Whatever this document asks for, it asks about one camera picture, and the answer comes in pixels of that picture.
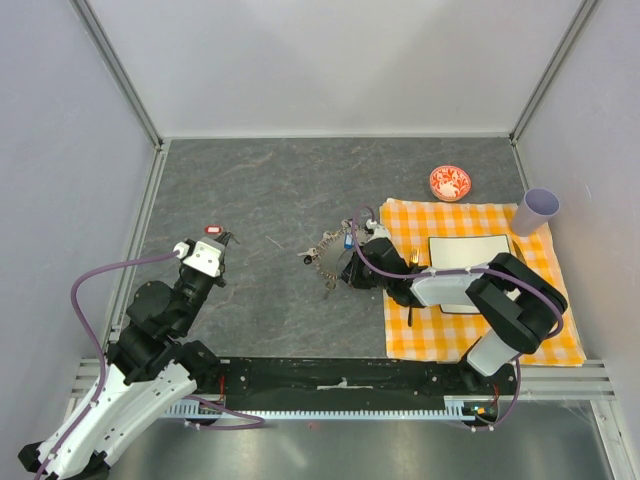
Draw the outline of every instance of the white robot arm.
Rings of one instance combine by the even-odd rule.
[[[107,351],[107,377],[97,401],[98,382],[51,437],[22,449],[19,458],[28,471],[47,480],[106,479],[151,423],[182,397],[216,381],[217,357],[201,342],[176,339],[187,334],[211,288],[224,286],[230,235],[179,243],[174,287],[154,281],[138,289],[127,309],[131,323]]]

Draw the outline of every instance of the marble surface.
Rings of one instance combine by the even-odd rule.
[[[384,357],[382,292],[323,279],[297,253],[354,207],[387,198],[436,201],[429,173],[457,165],[469,203],[523,194],[505,138],[242,139],[173,141],[143,255],[197,240],[208,224],[235,233],[224,289],[214,287],[191,330],[218,355]],[[173,285],[177,262],[138,268],[134,281]]]

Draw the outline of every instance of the metal floor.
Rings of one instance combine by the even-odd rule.
[[[197,432],[158,421],[110,480],[609,480],[588,403],[520,403],[495,432],[420,421],[277,421]]]

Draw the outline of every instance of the fork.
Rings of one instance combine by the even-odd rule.
[[[417,267],[420,263],[420,249],[414,248],[411,250],[411,255],[409,256],[409,267],[414,268]],[[413,327],[413,307],[409,307],[409,318],[407,319],[407,323],[410,327]]]

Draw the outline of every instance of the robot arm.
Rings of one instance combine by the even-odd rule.
[[[391,242],[388,230],[369,220],[371,237],[362,253],[378,269],[400,275],[433,272],[417,279],[385,277],[367,267],[354,253],[342,272],[342,280],[354,288],[383,287],[396,303],[404,307],[424,308],[441,304],[475,306],[491,330],[465,354],[463,361],[484,377],[493,375],[502,365],[521,354],[535,353],[556,323],[554,313],[535,295],[518,291],[505,280],[482,273],[435,275],[429,267],[411,268]],[[509,253],[498,254],[487,265],[536,289],[564,313],[563,295],[533,270]]]
[[[97,382],[67,421],[47,440],[25,446],[19,458],[30,472],[47,462],[48,480],[102,480],[131,442],[175,402],[217,382],[219,360],[201,342],[181,344],[214,285],[223,287],[224,254],[231,234],[176,245],[181,260],[173,288],[141,286],[127,309],[131,323],[106,354],[107,379]],[[81,422],[85,407],[90,410]],[[60,438],[66,439],[52,453]]]

